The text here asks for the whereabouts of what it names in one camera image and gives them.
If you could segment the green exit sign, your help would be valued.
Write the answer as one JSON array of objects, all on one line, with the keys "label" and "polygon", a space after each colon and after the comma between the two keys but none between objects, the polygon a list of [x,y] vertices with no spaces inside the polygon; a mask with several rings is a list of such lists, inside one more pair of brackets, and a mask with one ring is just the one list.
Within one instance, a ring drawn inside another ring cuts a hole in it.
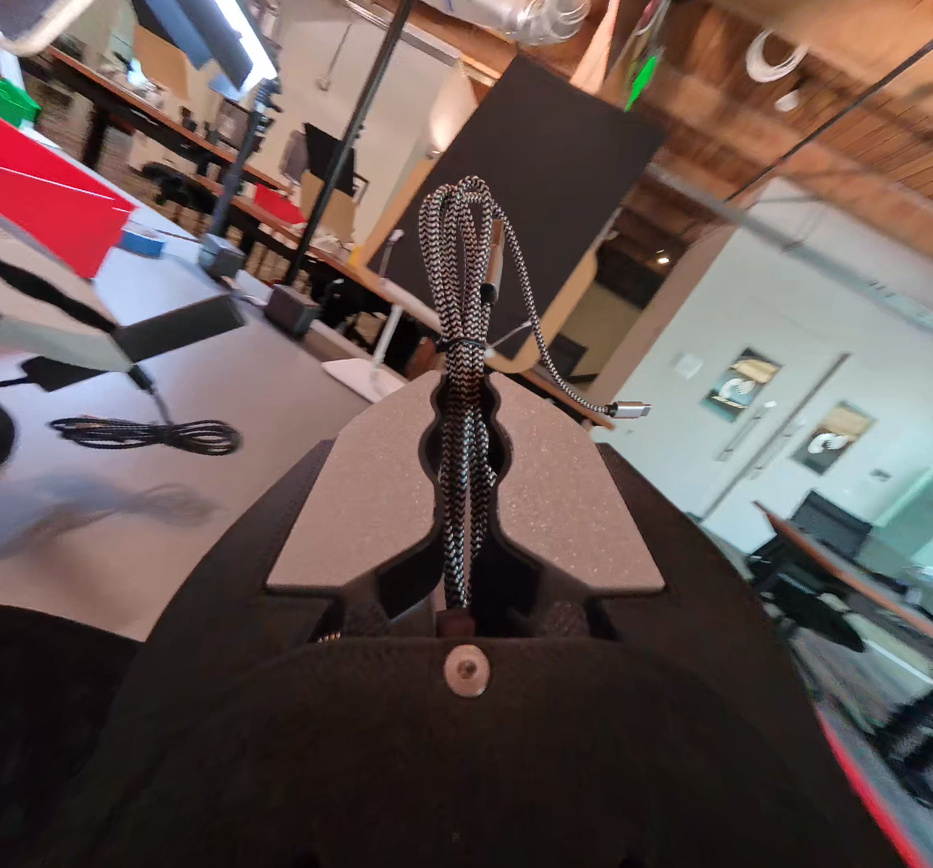
[{"label": "green exit sign", "polygon": [[624,111],[629,112],[646,92],[654,78],[662,52],[655,51],[642,56],[633,64],[632,74],[628,84],[628,94],[624,104]]}]

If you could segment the black computer monitor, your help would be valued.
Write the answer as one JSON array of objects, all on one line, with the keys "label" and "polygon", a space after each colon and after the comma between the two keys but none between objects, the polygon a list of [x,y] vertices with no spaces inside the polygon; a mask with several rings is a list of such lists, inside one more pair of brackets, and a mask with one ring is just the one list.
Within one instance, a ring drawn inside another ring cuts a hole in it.
[{"label": "black computer monitor", "polygon": [[811,490],[789,518],[800,531],[839,557],[855,563],[869,538],[872,524]]}]

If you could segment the black board with tan backing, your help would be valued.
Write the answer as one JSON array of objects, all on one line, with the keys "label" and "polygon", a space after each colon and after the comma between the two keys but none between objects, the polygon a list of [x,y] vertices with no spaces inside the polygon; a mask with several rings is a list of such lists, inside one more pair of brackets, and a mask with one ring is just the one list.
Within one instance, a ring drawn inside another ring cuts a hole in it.
[{"label": "black board with tan backing", "polygon": [[549,345],[595,277],[596,250],[664,139],[625,112],[518,55],[414,191],[386,235],[391,283],[429,307],[417,218],[426,196],[469,175],[484,180],[519,241]]}]

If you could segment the framed wall picture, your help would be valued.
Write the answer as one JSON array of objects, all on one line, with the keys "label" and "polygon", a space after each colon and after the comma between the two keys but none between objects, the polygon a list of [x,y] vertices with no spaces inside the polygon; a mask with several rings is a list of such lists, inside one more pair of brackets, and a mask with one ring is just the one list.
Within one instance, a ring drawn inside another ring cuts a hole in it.
[{"label": "framed wall picture", "polygon": [[783,365],[746,347],[719,373],[701,406],[728,423],[740,419],[770,385]]},{"label": "framed wall picture", "polygon": [[837,402],[803,438],[790,459],[823,476],[867,432],[876,419],[850,402]]}]

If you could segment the led panel light stand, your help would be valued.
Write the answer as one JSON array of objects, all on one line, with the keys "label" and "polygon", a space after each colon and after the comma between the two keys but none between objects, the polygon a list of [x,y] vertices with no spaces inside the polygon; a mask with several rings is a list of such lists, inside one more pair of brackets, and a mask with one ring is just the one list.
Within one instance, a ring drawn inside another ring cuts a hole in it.
[{"label": "led panel light stand", "polygon": [[211,225],[204,235],[199,260],[212,276],[234,275],[233,254],[224,244],[229,211],[245,179],[254,144],[264,136],[274,95],[281,92],[273,49],[240,0],[142,0],[162,30],[197,67],[214,60],[234,97],[252,98],[242,143],[224,173]]}]

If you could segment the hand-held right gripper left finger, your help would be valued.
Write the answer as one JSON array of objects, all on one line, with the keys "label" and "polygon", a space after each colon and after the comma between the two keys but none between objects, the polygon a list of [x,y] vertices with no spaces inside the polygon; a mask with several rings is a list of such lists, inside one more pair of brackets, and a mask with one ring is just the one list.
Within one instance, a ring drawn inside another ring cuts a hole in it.
[{"label": "hand-held right gripper left finger", "polygon": [[434,481],[422,442],[437,419],[439,372],[370,405],[342,429],[267,580],[271,589],[342,589],[428,540]]}]

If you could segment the black pole stand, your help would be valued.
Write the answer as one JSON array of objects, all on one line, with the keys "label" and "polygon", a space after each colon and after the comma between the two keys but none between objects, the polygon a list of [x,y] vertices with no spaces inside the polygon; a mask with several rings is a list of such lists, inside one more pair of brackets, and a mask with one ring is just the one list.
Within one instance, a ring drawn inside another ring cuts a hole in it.
[{"label": "black pole stand", "polygon": [[347,123],[343,138],[328,165],[327,173],[322,179],[320,191],[312,202],[309,219],[301,233],[284,280],[274,286],[271,297],[264,308],[265,317],[273,325],[295,338],[303,337],[309,331],[312,321],[319,313],[319,305],[294,288],[297,275],[309,250],[313,236],[344,174],[344,165],[354,151],[356,140],[364,126],[404,27],[412,13],[415,1],[397,0],[395,11],[386,26],[374,63],[369,69],[366,81],[356,99],[355,108]]}]

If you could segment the blue tape roll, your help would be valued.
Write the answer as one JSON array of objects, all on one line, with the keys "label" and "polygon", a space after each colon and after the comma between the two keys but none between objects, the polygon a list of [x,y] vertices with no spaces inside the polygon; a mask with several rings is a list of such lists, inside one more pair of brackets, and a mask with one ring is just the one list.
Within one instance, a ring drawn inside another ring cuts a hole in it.
[{"label": "blue tape roll", "polygon": [[165,234],[136,221],[127,221],[118,241],[120,249],[148,259],[159,259],[166,244]]}]

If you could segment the red plastic bin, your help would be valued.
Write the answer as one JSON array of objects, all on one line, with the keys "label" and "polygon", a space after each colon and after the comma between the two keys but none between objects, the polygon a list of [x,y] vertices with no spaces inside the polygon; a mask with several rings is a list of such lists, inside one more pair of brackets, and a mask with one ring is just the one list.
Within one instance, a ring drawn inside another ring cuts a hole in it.
[{"label": "red plastic bin", "polygon": [[281,191],[256,185],[253,195],[254,204],[271,215],[275,221],[288,227],[303,225],[305,220],[300,209]]},{"label": "red plastic bin", "polygon": [[96,175],[1,123],[1,214],[85,279],[95,279],[136,205]]}]

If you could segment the long wooden desk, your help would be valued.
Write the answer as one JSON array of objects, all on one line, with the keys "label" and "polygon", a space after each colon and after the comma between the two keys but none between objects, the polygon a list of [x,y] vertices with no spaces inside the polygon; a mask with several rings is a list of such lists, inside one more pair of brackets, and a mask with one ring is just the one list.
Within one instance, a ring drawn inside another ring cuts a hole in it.
[{"label": "long wooden desk", "polygon": [[[201,174],[180,174],[173,181],[166,179],[160,181],[158,186],[165,201],[172,200],[191,209],[199,207],[207,195],[218,198],[223,192],[219,181]],[[242,195],[234,197],[229,211],[230,224],[235,226],[245,224],[246,232],[264,248],[286,260],[291,260],[296,255],[300,236],[295,226],[287,224],[275,213]],[[380,278],[358,260],[351,261],[351,255],[342,252],[341,244],[338,244],[335,250],[320,248],[316,245],[310,246],[305,258],[301,261],[301,269],[309,272],[311,262],[328,265],[339,275],[352,279],[381,300],[401,305],[405,314],[419,320],[434,332],[439,331],[437,315],[432,310],[424,309],[408,292],[403,291],[401,287],[388,279]],[[507,372],[505,361],[496,354],[494,349],[488,349],[486,361],[494,371],[517,379],[527,387],[533,387],[544,397],[568,408],[574,416],[582,417],[584,422],[609,431],[616,428],[616,424],[604,414],[593,411],[585,404],[568,397],[549,374],[541,370],[539,366],[535,365],[518,372]]]}]

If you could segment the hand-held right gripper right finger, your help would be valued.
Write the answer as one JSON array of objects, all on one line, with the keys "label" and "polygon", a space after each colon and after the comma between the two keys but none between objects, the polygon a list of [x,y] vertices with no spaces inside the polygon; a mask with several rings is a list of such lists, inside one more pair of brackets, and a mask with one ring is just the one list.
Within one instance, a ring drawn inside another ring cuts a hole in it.
[{"label": "hand-held right gripper right finger", "polygon": [[584,590],[662,590],[633,515],[587,431],[505,375],[487,381],[504,451],[492,530],[509,552]]}]

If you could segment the green plastic bin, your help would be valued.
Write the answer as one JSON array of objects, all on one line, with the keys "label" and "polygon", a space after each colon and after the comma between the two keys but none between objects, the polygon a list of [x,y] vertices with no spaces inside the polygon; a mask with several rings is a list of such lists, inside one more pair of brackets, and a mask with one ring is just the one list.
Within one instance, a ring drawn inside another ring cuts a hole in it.
[{"label": "green plastic bin", "polygon": [[42,112],[41,104],[17,84],[1,78],[1,120],[20,129],[33,126]]}]

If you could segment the cardboard sheet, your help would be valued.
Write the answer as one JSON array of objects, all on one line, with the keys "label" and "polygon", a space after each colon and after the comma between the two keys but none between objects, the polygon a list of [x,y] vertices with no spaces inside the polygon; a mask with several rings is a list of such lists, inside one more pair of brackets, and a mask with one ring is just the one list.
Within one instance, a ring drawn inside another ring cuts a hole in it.
[{"label": "cardboard sheet", "polygon": [[[304,170],[300,178],[298,207],[308,221],[314,204],[324,187],[322,179]],[[335,236],[343,243],[355,241],[356,203],[352,195],[334,190],[319,221],[318,230]]]}]

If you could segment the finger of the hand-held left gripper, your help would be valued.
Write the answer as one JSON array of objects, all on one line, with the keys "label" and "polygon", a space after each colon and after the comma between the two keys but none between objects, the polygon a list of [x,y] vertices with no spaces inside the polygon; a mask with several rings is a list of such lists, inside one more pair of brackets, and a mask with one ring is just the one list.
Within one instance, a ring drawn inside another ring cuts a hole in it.
[{"label": "finger of the hand-held left gripper", "polygon": [[134,362],[106,333],[25,295],[1,297],[1,345],[101,372],[129,372]]},{"label": "finger of the hand-held left gripper", "polygon": [[2,217],[1,240],[1,278],[7,286],[101,332],[117,329],[89,280],[33,235]]}]

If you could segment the wooden office desk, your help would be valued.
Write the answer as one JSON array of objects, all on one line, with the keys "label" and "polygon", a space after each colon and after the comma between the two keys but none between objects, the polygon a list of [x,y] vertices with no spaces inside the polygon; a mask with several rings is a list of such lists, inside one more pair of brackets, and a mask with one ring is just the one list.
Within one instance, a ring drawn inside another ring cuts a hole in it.
[{"label": "wooden office desk", "polygon": [[840,581],[848,589],[862,594],[874,605],[895,615],[920,636],[932,640],[932,622],[929,617],[903,601],[896,593],[874,580],[867,571],[862,571],[845,559],[834,555],[812,536],[799,527],[782,519],[759,501],[753,502],[766,517],[776,536],[807,555],[821,571]]}]

